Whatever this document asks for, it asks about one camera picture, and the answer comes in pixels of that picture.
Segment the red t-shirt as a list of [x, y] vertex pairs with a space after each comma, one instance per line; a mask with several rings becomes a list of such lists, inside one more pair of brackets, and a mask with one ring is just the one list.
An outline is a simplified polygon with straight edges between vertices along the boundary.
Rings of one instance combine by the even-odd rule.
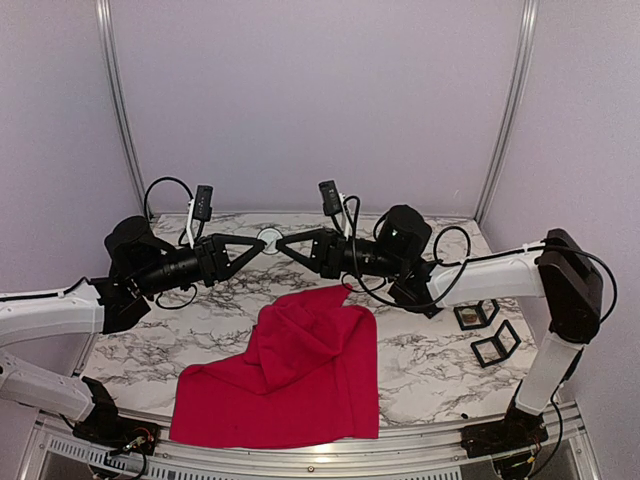
[[288, 449], [379, 435], [377, 322], [347, 288], [261, 309], [245, 352], [187, 367], [169, 437], [206, 448]]

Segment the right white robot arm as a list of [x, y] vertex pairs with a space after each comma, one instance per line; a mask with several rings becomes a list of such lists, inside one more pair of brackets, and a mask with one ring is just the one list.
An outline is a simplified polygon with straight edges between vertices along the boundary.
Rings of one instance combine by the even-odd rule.
[[582, 250], [562, 229], [520, 248], [458, 262], [427, 261], [432, 235], [420, 213], [395, 205], [381, 218], [374, 237], [358, 237], [358, 209], [335, 195], [323, 197], [329, 217], [342, 225], [317, 228], [277, 240], [278, 252], [325, 279], [349, 274], [385, 278], [391, 286], [378, 302], [428, 317], [447, 308], [504, 298], [543, 298], [551, 323], [528, 374], [501, 419], [495, 438], [515, 448], [534, 431], [540, 416], [584, 348], [611, 315], [602, 307], [604, 283], [615, 279], [608, 265]]

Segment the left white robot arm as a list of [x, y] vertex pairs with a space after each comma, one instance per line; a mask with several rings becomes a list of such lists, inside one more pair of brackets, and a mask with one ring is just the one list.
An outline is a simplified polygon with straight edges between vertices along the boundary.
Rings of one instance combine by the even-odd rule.
[[111, 259], [107, 276], [83, 277], [61, 290], [2, 296], [2, 399], [57, 413], [87, 426], [102, 443], [119, 444], [126, 436], [126, 423], [101, 382], [57, 374], [7, 348], [45, 337], [124, 332], [166, 291], [187, 290], [197, 283], [211, 287], [231, 279], [266, 244], [252, 237], [194, 231], [193, 222], [205, 225], [211, 219], [213, 192], [204, 185], [191, 194], [184, 246], [157, 237], [149, 213], [130, 216], [104, 240]]

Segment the black open display box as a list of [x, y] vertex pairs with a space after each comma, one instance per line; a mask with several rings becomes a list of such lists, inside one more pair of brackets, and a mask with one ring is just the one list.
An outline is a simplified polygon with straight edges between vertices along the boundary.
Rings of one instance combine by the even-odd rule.
[[453, 309], [458, 325], [462, 331], [489, 327], [499, 311], [500, 306], [495, 299], [457, 306]]
[[481, 368], [488, 368], [508, 360], [522, 340], [509, 320], [504, 320], [496, 333], [471, 343], [471, 350]]

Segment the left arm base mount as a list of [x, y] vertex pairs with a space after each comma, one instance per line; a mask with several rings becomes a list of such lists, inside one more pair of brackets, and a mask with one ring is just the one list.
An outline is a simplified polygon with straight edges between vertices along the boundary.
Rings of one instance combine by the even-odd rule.
[[123, 417], [104, 385], [83, 377], [91, 393], [92, 409], [82, 421], [76, 421], [73, 435], [77, 438], [110, 447], [116, 455], [136, 451], [151, 456], [160, 435], [156, 423]]

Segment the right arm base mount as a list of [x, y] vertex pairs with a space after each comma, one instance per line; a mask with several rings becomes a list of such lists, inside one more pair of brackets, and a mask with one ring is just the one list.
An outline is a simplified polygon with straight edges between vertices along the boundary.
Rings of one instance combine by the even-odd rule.
[[461, 447], [469, 458], [477, 458], [534, 446], [548, 438], [543, 415], [527, 413], [512, 400], [502, 419], [464, 427]]

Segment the left aluminium frame post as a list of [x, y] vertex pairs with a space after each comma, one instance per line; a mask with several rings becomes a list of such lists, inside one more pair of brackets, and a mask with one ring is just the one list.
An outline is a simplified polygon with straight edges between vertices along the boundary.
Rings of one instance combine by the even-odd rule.
[[113, 105], [116, 126], [124, 153], [126, 170], [132, 184], [136, 203], [140, 211], [145, 214], [146, 206], [144, 199], [146, 185], [143, 179], [142, 169], [138, 159], [135, 140], [127, 111], [125, 92], [118, 60], [111, 2], [108, 0], [97, 0], [95, 2], [95, 9], [101, 50], [106, 68], [107, 84], [111, 103]]

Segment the aluminium frame post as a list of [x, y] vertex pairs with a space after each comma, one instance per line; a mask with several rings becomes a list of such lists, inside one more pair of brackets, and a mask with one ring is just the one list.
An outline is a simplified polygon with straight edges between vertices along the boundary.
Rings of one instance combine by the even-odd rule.
[[486, 221], [489, 215], [500, 175], [506, 163], [516, 116], [524, 97], [534, 49], [539, 6], [540, 2], [538, 0], [526, 0], [523, 2], [516, 54], [505, 106], [492, 150], [489, 168], [475, 207], [474, 220], [479, 226]]
[[138, 159], [135, 140], [127, 111], [125, 92], [118, 60], [111, 2], [108, 0], [97, 0], [95, 2], [95, 9], [101, 50], [106, 68], [107, 84], [111, 103], [113, 105], [116, 126], [124, 153], [126, 170], [132, 184], [136, 203], [140, 211], [145, 214], [146, 206], [144, 199], [146, 185], [143, 179], [142, 169]]

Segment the right aluminium frame post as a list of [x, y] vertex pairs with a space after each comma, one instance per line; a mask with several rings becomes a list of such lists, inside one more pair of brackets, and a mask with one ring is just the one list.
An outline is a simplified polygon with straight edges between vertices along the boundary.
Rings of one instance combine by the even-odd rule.
[[526, 0], [523, 2], [516, 54], [505, 106], [492, 150], [489, 168], [475, 207], [474, 220], [479, 226], [486, 221], [489, 215], [500, 175], [506, 163], [516, 116], [524, 97], [534, 49], [539, 6], [540, 2], [538, 0]]

